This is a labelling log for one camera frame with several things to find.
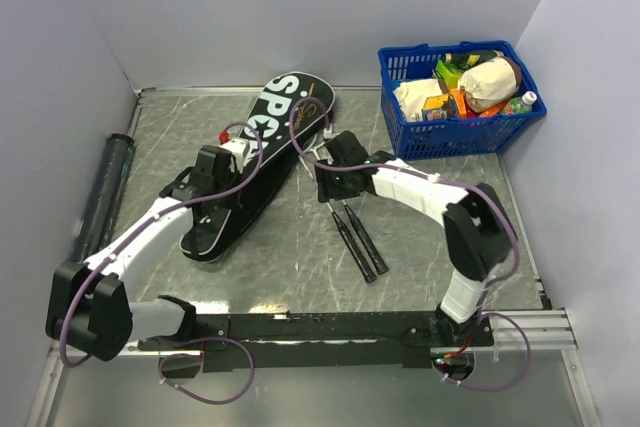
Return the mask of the black racket bag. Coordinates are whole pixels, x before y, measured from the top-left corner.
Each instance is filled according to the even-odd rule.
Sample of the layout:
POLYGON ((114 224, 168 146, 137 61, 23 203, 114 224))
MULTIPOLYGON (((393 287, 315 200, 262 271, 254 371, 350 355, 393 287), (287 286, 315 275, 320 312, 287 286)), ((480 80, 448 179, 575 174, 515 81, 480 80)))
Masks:
POLYGON ((218 259, 257 221, 274 200, 298 161, 298 152, 289 136, 289 116, 299 100, 294 116, 294 133, 304 145, 333 117, 336 95, 325 80, 302 72, 282 74, 266 84, 247 115, 251 127, 240 132, 249 141, 243 176, 257 163, 259 136, 263 145, 263 163, 254 180, 239 192, 224 199, 203 202, 193 207, 194 226, 182 237, 182 253, 198 262, 218 259))

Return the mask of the blue plastic basket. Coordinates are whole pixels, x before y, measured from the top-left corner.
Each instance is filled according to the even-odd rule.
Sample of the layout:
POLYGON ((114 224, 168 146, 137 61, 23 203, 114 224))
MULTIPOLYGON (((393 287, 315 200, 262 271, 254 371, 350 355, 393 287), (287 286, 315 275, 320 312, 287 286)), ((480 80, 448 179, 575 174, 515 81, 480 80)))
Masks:
POLYGON ((547 114, 542 99, 537 99, 532 111, 523 114, 449 118, 409 122, 405 119, 393 93, 401 81, 425 79, 447 53, 467 54, 478 50, 497 50, 513 60, 521 69, 521 94, 539 89, 518 57, 514 47, 505 40, 463 41, 454 45, 384 47, 378 51, 381 77, 380 107, 384 115, 391 145, 396 156, 404 160, 423 160, 453 156, 499 153, 506 149, 529 126, 547 114))

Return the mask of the black shuttlecock tube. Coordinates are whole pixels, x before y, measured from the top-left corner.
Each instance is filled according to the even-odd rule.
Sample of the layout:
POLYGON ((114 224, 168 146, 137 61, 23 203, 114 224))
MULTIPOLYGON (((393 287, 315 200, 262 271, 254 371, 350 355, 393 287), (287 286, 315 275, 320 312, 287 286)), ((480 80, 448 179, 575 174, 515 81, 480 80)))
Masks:
POLYGON ((70 254, 72 262, 84 261, 109 243, 134 151, 129 135, 113 133, 107 138, 70 254))

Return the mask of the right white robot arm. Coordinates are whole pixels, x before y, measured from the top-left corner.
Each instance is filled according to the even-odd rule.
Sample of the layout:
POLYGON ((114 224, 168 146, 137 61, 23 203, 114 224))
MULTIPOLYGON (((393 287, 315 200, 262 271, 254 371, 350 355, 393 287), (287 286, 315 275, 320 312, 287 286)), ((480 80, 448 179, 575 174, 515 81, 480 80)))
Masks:
POLYGON ((385 152, 370 154, 344 131, 310 150, 319 200, 344 200, 367 192, 394 200, 440 225, 453 266, 447 291, 435 310, 434 328, 447 345, 458 345, 480 322, 480 310, 496 268, 517 246, 517 237, 494 189, 484 183, 444 182, 385 152))

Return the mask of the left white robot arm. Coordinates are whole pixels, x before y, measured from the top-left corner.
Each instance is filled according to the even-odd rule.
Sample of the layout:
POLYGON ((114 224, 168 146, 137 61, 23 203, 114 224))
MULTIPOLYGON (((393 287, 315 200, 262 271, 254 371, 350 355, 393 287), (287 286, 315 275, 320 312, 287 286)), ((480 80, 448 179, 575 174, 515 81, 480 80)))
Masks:
POLYGON ((82 262, 60 265, 53 275, 46 334, 102 361, 129 342, 153 337, 177 349, 192 345, 198 334, 194 305, 172 296, 132 303, 127 291, 216 207, 216 194, 239 184, 248 152, 248 141, 241 139, 202 147, 195 165, 166 185, 113 243, 82 262))

